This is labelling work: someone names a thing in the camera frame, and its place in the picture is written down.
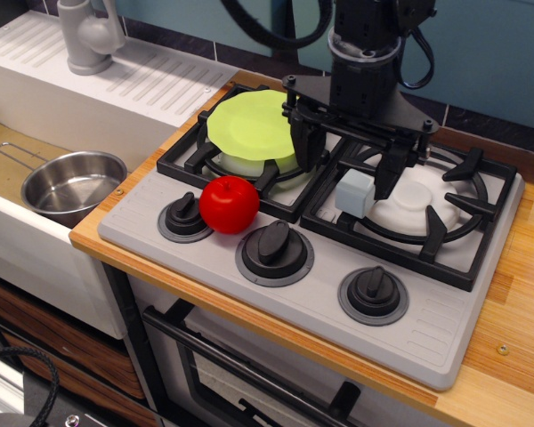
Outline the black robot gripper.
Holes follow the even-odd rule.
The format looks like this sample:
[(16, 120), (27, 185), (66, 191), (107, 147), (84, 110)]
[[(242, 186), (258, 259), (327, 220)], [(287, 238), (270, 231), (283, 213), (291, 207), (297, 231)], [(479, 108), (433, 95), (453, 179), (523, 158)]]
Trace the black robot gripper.
[(319, 162), (332, 133), (386, 150), (375, 172), (375, 199), (387, 199), (406, 167), (416, 163), (413, 150), (429, 149), (438, 123), (411, 105), (385, 77), (315, 77), (289, 75), (284, 115), (298, 166), (309, 172)]

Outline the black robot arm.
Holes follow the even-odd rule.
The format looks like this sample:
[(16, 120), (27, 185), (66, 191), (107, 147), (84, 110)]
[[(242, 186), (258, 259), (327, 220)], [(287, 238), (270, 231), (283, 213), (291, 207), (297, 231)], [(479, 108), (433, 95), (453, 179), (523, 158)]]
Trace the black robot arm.
[(328, 32), (327, 77), (288, 76), (284, 116), (297, 164), (309, 172), (328, 133), (366, 142), (382, 157), (375, 172), (377, 200), (386, 199), (407, 167), (428, 155), (438, 123), (411, 105), (399, 88), (427, 85), (433, 72), (409, 84), (401, 75), (408, 37), (433, 61), (420, 25), (436, 13), (433, 1), (338, 1)]

